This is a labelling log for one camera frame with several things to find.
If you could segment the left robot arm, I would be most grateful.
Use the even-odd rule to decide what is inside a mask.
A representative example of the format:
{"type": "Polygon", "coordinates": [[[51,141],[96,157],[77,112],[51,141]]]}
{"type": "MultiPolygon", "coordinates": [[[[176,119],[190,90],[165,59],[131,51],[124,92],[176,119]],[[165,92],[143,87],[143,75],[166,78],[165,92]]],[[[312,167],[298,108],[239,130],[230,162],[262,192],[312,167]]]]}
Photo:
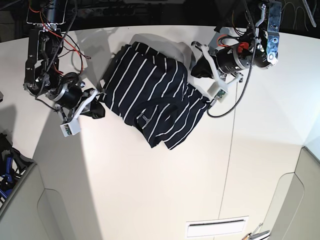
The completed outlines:
{"type": "Polygon", "coordinates": [[[218,31],[215,45],[207,46],[208,55],[223,81],[232,76],[242,82],[242,71],[253,67],[267,69],[276,65],[279,58],[282,4],[276,0],[244,0],[242,3],[247,22],[245,29],[236,27],[238,4],[234,3],[226,14],[233,32],[221,33],[225,22],[220,21],[215,28],[218,31]]]}

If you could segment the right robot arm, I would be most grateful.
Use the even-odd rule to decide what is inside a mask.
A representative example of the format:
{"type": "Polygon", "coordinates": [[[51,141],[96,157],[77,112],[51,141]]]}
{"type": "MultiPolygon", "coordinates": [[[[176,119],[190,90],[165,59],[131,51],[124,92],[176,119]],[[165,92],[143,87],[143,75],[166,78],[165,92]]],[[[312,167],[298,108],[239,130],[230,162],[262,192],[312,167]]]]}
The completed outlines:
{"type": "Polygon", "coordinates": [[[71,20],[65,31],[58,26],[67,22],[66,0],[30,0],[27,23],[34,27],[29,32],[27,60],[23,87],[36,101],[44,95],[53,105],[49,108],[61,115],[64,123],[84,115],[92,119],[105,117],[105,109],[97,100],[93,88],[84,89],[85,82],[80,76],[84,71],[84,55],[80,47],[69,36],[69,31],[78,13],[78,2],[73,2],[71,20]],[[64,73],[60,70],[63,49],[74,52],[80,58],[80,68],[64,73]]]}

